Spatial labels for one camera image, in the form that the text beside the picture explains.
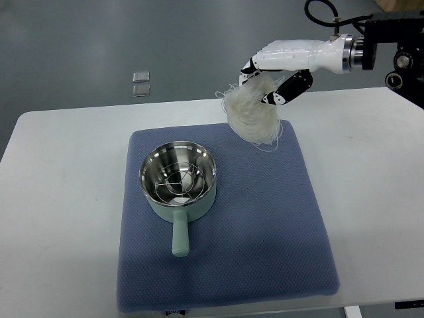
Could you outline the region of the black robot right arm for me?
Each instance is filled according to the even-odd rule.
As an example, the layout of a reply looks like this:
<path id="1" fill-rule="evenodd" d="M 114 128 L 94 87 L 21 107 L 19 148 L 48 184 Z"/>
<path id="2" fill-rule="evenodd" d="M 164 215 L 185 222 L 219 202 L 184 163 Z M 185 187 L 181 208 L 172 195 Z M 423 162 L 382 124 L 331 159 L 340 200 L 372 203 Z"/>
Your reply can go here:
<path id="1" fill-rule="evenodd" d="M 385 85 L 394 93 L 423 108 L 423 10 L 373 13 L 352 23 L 362 35 L 359 64 L 372 70 L 379 44 L 395 44 L 394 69 Z"/>

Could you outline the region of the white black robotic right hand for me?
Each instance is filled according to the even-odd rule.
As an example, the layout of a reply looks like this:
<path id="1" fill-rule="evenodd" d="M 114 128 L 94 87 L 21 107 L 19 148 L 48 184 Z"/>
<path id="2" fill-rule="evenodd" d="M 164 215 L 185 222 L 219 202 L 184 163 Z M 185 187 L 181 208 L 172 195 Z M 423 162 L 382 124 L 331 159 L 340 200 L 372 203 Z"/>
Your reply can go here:
<path id="1" fill-rule="evenodd" d="M 253 55 L 240 71 L 241 85 L 264 72 L 293 71 L 294 75 L 276 89 L 264 93 L 260 101 L 284 105 L 306 92 L 312 73 L 325 69 L 334 74 L 350 72 L 356 64 L 356 40 L 342 34 L 332 40 L 276 40 Z"/>

